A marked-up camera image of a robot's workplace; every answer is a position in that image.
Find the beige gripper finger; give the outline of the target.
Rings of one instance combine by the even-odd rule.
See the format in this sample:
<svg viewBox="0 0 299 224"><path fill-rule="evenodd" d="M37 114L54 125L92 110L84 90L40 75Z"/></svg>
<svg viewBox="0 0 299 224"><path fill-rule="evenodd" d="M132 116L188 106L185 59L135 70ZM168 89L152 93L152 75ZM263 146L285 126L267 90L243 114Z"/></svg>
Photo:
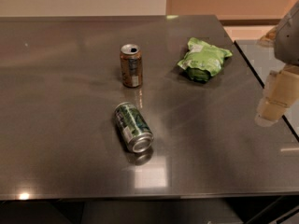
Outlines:
<svg viewBox="0 0 299 224"><path fill-rule="evenodd" d="M299 99L299 66L285 64L276 72L270 71L263 98L257 106L255 122L262 127L277 123L286 111Z"/></svg>

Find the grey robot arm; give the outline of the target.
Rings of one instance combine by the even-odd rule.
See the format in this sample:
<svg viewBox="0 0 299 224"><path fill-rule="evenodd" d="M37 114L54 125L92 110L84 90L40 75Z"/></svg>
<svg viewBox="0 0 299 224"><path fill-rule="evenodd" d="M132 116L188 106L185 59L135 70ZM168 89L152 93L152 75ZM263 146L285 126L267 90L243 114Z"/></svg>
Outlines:
<svg viewBox="0 0 299 224"><path fill-rule="evenodd" d="M276 28L274 55L284 67L271 71L265 81L255 117L262 127L275 124L299 99L299 1Z"/></svg>

